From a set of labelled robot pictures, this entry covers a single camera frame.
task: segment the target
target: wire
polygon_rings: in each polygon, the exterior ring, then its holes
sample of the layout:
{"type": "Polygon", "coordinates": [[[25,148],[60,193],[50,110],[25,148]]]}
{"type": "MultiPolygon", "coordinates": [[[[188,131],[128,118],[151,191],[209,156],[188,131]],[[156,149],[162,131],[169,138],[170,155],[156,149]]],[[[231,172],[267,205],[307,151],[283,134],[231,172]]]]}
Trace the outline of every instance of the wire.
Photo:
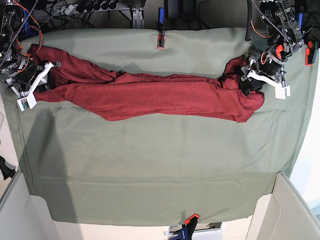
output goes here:
{"type": "Polygon", "coordinates": [[[13,2],[14,2],[15,4],[17,4],[20,8],[22,8],[23,10],[25,10],[25,11],[28,13],[28,16],[30,16],[30,17],[32,18],[32,20],[35,22],[35,24],[38,26],[38,27],[31,26],[32,28],[36,29],[36,30],[38,31],[38,34],[39,34],[39,44],[38,44],[37,50],[36,50],[33,54],[29,54],[29,53],[28,53],[28,54],[26,55],[26,57],[27,57],[27,56],[31,57],[31,56],[35,55],[35,54],[40,50],[41,46],[44,44],[44,38],[43,38],[43,35],[42,35],[42,32],[41,32],[39,23],[38,23],[37,20],[31,15],[31,11],[29,12],[24,6],[20,5],[20,4],[17,3],[15,0],[13,0],[13,2]]]}
{"type": "MultiPolygon", "coordinates": [[[[48,15],[49,15],[49,17],[51,17],[52,16],[52,14],[50,14],[50,12],[48,12],[47,10],[45,10],[45,9],[42,9],[45,13],[47,13],[48,15]]],[[[71,21],[69,20],[69,19],[62,19],[60,16],[53,16],[50,20],[49,20],[49,22],[51,23],[51,25],[53,26],[53,28],[56,30],[56,31],[58,31],[58,28],[60,28],[60,27],[65,27],[68,23],[70,23],[71,21]],[[59,20],[64,20],[64,23],[63,24],[61,24],[61,25],[58,25],[58,26],[56,26],[55,25],[55,23],[52,21],[52,18],[53,19],[59,19],[59,20]]]]}
{"type": "Polygon", "coordinates": [[[296,15],[296,10],[293,9],[293,8],[295,8],[295,7],[296,7],[295,5],[290,6],[291,11],[293,12],[294,15],[296,15]]]}
{"type": "Polygon", "coordinates": [[[252,24],[252,2],[250,0],[246,0],[247,5],[247,16],[246,16],[246,31],[245,31],[245,41],[251,40],[251,28],[250,23],[252,24]]]}
{"type": "Polygon", "coordinates": [[[254,23],[252,22],[252,20],[250,21],[250,23],[251,23],[251,27],[252,27],[253,31],[254,31],[256,34],[258,34],[260,37],[262,37],[262,38],[264,38],[264,39],[269,39],[269,38],[271,38],[271,36],[264,36],[264,35],[260,34],[260,33],[256,30],[256,28],[255,28],[254,23]]]}
{"type": "Polygon", "coordinates": [[[56,4],[53,5],[53,10],[55,10],[56,12],[61,12],[61,9],[56,9],[57,4],[60,2],[61,1],[58,1],[56,4]]]}
{"type": "Polygon", "coordinates": [[[202,1],[202,2],[199,2],[199,3],[198,3],[198,16],[199,16],[199,18],[200,18],[200,5],[201,5],[201,4],[205,4],[205,3],[207,3],[207,2],[209,2],[209,0],[202,1]]]}
{"type": "Polygon", "coordinates": [[[3,16],[2,16],[2,23],[1,23],[0,36],[1,36],[1,34],[2,34],[2,26],[4,25],[4,19],[5,19],[6,6],[7,6],[7,5],[4,5],[3,16]]]}
{"type": "Polygon", "coordinates": [[[17,71],[17,73],[21,73],[21,72],[23,72],[24,70],[26,70],[26,68],[27,68],[27,66],[28,66],[28,64],[29,64],[29,60],[30,60],[30,57],[28,56],[27,61],[26,61],[26,64],[24,65],[24,67],[23,67],[21,70],[17,71]]]}
{"type": "Polygon", "coordinates": [[[40,27],[42,27],[46,22],[50,21],[50,19],[54,18],[55,15],[61,13],[63,10],[59,10],[57,11],[55,14],[51,15],[46,21],[42,22],[42,24],[40,25],[40,27]]]}
{"type": "Polygon", "coordinates": [[[83,17],[72,16],[72,19],[73,19],[72,25],[74,25],[74,20],[80,20],[82,24],[89,25],[93,29],[95,28],[95,25],[91,24],[90,22],[87,22],[85,19],[83,19],[83,17]]]}
{"type": "MultiPolygon", "coordinates": [[[[18,6],[21,6],[21,5],[18,4],[15,0],[13,0],[13,2],[14,2],[15,4],[17,4],[18,6]]],[[[8,46],[8,49],[7,49],[7,51],[5,52],[4,57],[3,57],[3,59],[2,59],[2,61],[1,61],[1,63],[0,63],[0,68],[4,65],[5,60],[6,60],[7,56],[8,56],[8,54],[9,54],[9,51],[10,51],[12,45],[14,44],[14,42],[15,42],[16,38],[18,37],[20,31],[22,30],[22,28],[23,28],[24,25],[26,24],[28,18],[31,16],[31,13],[32,13],[33,10],[35,9],[35,7],[36,7],[36,5],[37,5],[38,2],[39,2],[39,0],[35,0],[35,2],[34,2],[32,8],[31,8],[30,12],[28,13],[28,15],[26,16],[26,18],[24,19],[23,23],[21,24],[21,26],[19,27],[18,31],[17,31],[16,34],[14,35],[13,39],[11,40],[11,42],[10,42],[10,44],[9,44],[9,46],[8,46]]]]}
{"type": "Polygon", "coordinates": [[[90,20],[90,18],[92,17],[92,14],[94,14],[94,12],[95,12],[95,10],[93,10],[92,12],[90,12],[88,18],[86,19],[87,24],[88,24],[88,28],[89,28],[89,25],[91,24],[91,23],[89,22],[89,20],[90,20]]]}
{"type": "Polygon", "coordinates": [[[315,21],[316,24],[317,24],[316,26],[311,25],[311,27],[319,27],[319,21],[318,21],[318,19],[317,19],[317,17],[316,17],[315,15],[320,16],[320,12],[317,12],[317,11],[311,12],[311,13],[309,14],[309,16],[307,17],[305,23],[302,25],[302,27],[304,28],[304,27],[307,27],[307,26],[308,26],[308,23],[309,23],[309,21],[311,20],[311,17],[314,18],[314,21],[315,21]]]}
{"type": "Polygon", "coordinates": [[[311,32],[311,30],[312,30],[312,27],[310,27],[310,29],[309,29],[308,31],[306,31],[304,34],[308,34],[308,33],[310,33],[310,32],[311,32]]]}
{"type": "Polygon", "coordinates": [[[261,54],[261,58],[260,58],[260,62],[262,63],[262,65],[265,65],[265,63],[267,62],[267,57],[265,58],[265,60],[263,61],[262,58],[265,55],[265,51],[261,54]]]}
{"type": "Polygon", "coordinates": [[[251,2],[253,3],[255,9],[260,13],[261,16],[264,17],[265,20],[267,20],[267,22],[275,28],[275,30],[277,30],[281,36],[286,40],[286,42],[290,45],[291,49],[292,49],[292,46],[291,46],[291,43],[288,39],[288,37],[282,32],[280,31],[280,29],[260,10],[260,8],[258,7],[258,5],[256,4],[255,0],[251,0],[251,2]]]}

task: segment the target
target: green sheet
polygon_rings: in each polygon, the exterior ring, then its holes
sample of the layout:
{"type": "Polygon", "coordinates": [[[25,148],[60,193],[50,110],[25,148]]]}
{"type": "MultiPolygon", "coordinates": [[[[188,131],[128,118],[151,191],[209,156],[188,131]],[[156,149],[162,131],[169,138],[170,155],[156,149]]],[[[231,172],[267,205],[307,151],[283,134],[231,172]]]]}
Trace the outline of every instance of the green sheet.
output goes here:
{"type": "MultiPolygon", "coordinates": [[[[248,52],[245,30],[158,32],[82,29],[44,35],[56,47],[109,70],[216,77],[248,52]]],[[[27,48],[31,41],[24,41],[27,48]]],[[[29,191],[43,197],[62,222],[168,226],[194,213],[200,222],[253,214],[272,192],[279,171],[290,174],[311,115],[318,63],[304,65],[301,49],[286,64],[291,97],[264,105],[246,123],[198,116],[152,114],[106,121],[70,102],[38,102],[19,112],[1,89],[29,191]]]]}

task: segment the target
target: power strip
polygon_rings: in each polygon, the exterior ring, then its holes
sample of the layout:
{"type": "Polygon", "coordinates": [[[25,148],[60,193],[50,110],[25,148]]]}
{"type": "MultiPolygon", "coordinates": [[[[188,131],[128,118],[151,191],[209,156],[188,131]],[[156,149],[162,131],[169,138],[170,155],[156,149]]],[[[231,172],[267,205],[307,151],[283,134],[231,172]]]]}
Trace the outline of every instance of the power strip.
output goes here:
{"type": "MultiPolygon", "coordinates": [[[[78,4],[71,4],[68,7],[66,7],[66,6],[59,7],[59,6],[57,6],[56,9],[58,9],[59,11],[52,10],[51,11],[51,15],[55,15],[57,17],[64,16],[64,15],[72,16],[72,15],[85,14],[85,13],[88,12],[87,10],[85,10],[84,12],[78,12],[76,10],[77,6],[78,6],[78,4]]],[[[110,8],[102,9],[100,7],[99,10],[95,10],[94,12],[95,13],[101,13],[101,12],[109,12],[109,11],[130,11],[132,9],[133,8],[129,5],[129,1],[119,1],[116,4],[116,8],[115,9],[110,9],[110,8]]],[[[144,10],[143,8],[135,8],[135,9],[136,10],[144,10]]],[[[33,16],[39,22],[47,20],[49,18],[48,14],[43,10],[34,10],[33,11],[33,16]]]]}

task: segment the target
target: red cloth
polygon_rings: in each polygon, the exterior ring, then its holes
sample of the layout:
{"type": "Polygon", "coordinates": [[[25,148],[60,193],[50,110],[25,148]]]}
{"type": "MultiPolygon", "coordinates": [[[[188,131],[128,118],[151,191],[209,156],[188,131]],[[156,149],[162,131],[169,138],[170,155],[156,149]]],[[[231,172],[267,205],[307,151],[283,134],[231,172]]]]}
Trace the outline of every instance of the red cloth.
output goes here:
{"type": "MultiPolygon", "coordinates": [[[[33,44],[30,52],[36,48],[33,44]]],[[[46,46],[36,55],[40,61],[61,62],[61,67],[50,71],[56,88],[35,93],[37,101],[70,101],[109,121],[162,113],[242,123],[264,103],[263,93],[252,91],[245,96],[239,90],[240,67],[247,64],[241,57],[227,63],[222,77],[213,79],[118,73],[46,46]]]]}

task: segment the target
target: black clamp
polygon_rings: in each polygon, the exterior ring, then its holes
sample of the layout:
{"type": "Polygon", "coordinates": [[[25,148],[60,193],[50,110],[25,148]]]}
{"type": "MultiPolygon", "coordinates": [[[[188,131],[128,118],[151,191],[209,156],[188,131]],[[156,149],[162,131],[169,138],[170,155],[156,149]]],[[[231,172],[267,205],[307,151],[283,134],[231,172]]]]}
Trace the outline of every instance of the black clamp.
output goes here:
{"type": "Polygon", "coordinates": [[[7,167],[6,160],[2,156],[0,156],[0,171],[2,172],[3,180],[12,178],[16,173],[16,170],[7,167]]]}
{"type": "Polygon", "coordinates": [[[308,47],[305,49],[305,65],[312,66],[316,62],[316,57],[319,50],[319,42],[309,41],[308,47]]]}
{"type": "Polygon", "coordinates": [[[157,41],[158,49],[165,48],[166,31],[165,31],[165,25],[164,25],[164,18],[165,18],[165,9],[163,7],[159,7],[158,30],[160,31],[160,34],[158,36],[158,41],[157,41]]]}

